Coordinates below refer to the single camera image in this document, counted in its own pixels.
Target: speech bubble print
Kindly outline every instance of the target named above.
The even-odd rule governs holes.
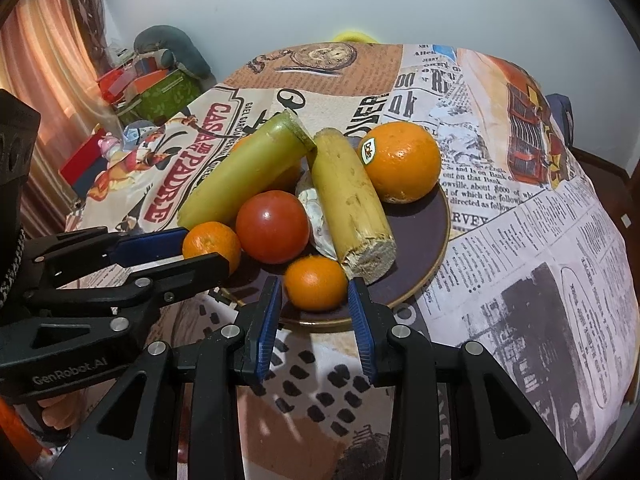
[[[567,316],[574,334],[580,362],[591,381],[591,389],[597,405],[604,409],[610,399],[611,377],[608,372],[609,348],[604,339],[597,311],[592,307],[578,276],[569,267],[561,272],[562,291]]]

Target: human hand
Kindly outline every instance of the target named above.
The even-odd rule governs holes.
[[[52,399],[39,400],[43,407],[42,421],[56,430],[70,428],[80,419],[82,391],[71,392]]]

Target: table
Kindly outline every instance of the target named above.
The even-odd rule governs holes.
[[[482,342],[576,468],[596,463],[636,365],[638,302],[622,237],[539,85],[510,62],[436,44],[319,43],[258,56],[127,160],[110,161],[69,227],[174,227],[180,204],[238,136],[285,107],[311,131],[362,137],[401,120],[432,132],[452,239],[437,275],[395,307],[396,319],[444,344]],[[124,275],[110,270],[83,285]],[[167,307],[149,341],[186,344],[231,322],[234,305],[219,299]],[[247,477],[379,478],[392,392],[363,377],[353,333],[280,331],[271,363],[264,386],[239,392]],[[88,393],[89,409],[100,394]],[[450,433],[439,394],[445,479]]]

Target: yellow vegetable stalk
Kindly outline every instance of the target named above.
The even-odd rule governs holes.
[[[334,241],[338,263],[349,279],[380,279],[396,259],[396,241],[382,204],[358,155],[334,128],[316,133],[307,156],[311,179]]]
[[[240,206],[265,190],[315,147],[296,114],[286,109],[265,122],[213,170],[178,211],[178,225],[233,222]]]

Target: white sticker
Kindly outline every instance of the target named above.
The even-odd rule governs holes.
[[[369,164],[373,160],[373,156],[376,154],[376,139],[371,137],[369,140],[365,140],[360,150],[360,156],[365,164]]]

